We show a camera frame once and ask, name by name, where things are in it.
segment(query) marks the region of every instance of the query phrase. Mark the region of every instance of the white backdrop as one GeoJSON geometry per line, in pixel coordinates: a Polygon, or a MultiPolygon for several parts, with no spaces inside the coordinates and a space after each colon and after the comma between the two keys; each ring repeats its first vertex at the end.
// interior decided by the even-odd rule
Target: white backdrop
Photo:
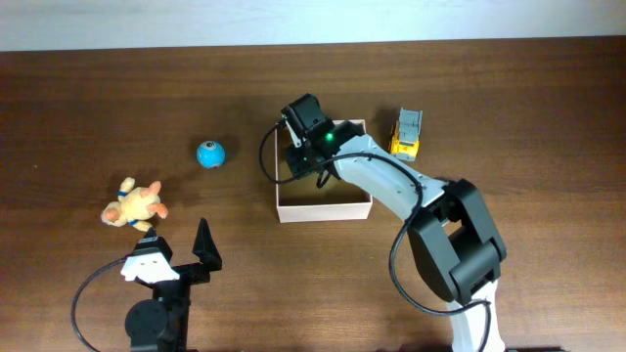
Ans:
{"type": "Polygon", "coordinates": [[[626,0],[0,0],[0,51],[626,34],[626,0]]]}

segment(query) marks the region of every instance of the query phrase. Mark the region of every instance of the toy vehicle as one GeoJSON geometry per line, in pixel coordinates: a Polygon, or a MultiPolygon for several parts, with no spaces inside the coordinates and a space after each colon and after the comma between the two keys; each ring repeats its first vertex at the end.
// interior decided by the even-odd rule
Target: toy vehicle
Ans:
{"type": "Polygon", "coordinates": [[[400,118],[391,128],[389,153],[400,160],[415,161],[421,130],[422,112],[400,109],[400,118]]]}

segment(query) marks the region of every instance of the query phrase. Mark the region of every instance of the orange and yellow plush toy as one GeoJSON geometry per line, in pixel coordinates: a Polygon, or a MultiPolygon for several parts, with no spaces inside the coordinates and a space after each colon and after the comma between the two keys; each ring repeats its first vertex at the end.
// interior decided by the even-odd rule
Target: orange and yellow plush toy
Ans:
{"type": "Polygon", "coordinates": [[[116,227],[128,224],[139,231],[147,232],[152,224],[143,220],[148,220],[155,214],[161,219],[167,217],[167,208],[158,197],[160,182],[155,181],[148,188],[138,187],[133,190],[133,187],[135,179],[126,177],[119,186],[118,201],[107,205],[102,212],[102,221],[116,227]]]}

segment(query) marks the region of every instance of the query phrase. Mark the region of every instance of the ball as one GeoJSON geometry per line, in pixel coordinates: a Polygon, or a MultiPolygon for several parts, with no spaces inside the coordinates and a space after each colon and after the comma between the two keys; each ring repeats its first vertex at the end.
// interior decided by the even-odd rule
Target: ball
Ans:
{"type": "Polygon", "coordinates": [[[202,142],[196,151],[196,158],[205,168],[215,168],[224,163],[226,152],[224,147],[214,141],[202,142]]]}

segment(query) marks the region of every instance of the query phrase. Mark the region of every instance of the open box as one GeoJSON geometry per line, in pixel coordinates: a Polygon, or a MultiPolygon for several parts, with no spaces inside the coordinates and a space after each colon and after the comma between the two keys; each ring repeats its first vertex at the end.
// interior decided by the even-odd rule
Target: open box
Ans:
{"type": "MultiPolygon", "coordinates": [[[[350,120],[363,125],[365,120],[350,120]]],[[[287,129],[274,134],[274,160],[277,180],[290,178],[291,172],[283,151],[292,143],[287,129]]],[[[303,221],[367,219],[372,209],[372,196],[360,188],[331,177],[318,189],[317,173],[303,179],[276,185],[276,208],[282,223],[303,221]]]]}

